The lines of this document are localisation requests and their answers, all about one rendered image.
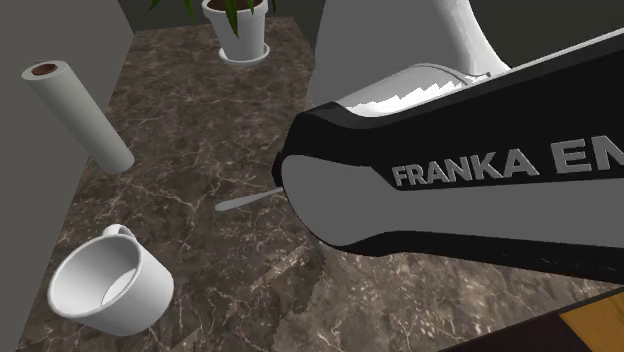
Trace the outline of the white mug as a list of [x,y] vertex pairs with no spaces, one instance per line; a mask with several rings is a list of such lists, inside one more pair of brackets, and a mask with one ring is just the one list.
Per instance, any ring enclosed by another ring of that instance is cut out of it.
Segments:
[[174,280],[124,225],[72,251],[55,270],[47,300],[57,315],[115,335],[153,325],[168,308]]

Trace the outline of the white paper towel roll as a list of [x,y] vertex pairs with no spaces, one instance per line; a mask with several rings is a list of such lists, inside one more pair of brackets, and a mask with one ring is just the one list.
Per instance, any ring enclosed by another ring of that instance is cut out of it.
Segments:
[[119,174],[134,164],[134,155],[68,63],[37,63],[21,78],[106,173]]

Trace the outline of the potted plant in white pot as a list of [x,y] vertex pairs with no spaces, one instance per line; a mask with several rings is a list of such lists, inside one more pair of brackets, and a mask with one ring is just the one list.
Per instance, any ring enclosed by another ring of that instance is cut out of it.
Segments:
[[201,0],[201,9],[215,31],[219,57],[233,66],[252,66],[270,53],[265,22],[275,0]]

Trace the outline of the grey spoon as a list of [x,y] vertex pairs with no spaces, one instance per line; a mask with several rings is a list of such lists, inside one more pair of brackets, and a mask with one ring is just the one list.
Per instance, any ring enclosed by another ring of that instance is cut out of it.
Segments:
[[238,208],[238,207],[244,206],[246,204],[253,203],[253,202],[257,201],[257,200],[260,200],[262,198],[271,196],[273,194],[280,193],[282,191],[283,191],[283,188],[282,187],[278,187],[278,188],[275,188],[275,189],[270,190],[270,191],[266,191],[266,192],[262,192],[262,193],[257,193],[257,194],[247,195],[247,196],[244,196],[244,197],[239,197],[239,198],[235,198],[235,199],[222,201],[222,202],[216,204],[214,209],[216,211],[219,211],[219,212],[228,211],[228,210],[231,210],[231,209],[234,209],[234,208]]

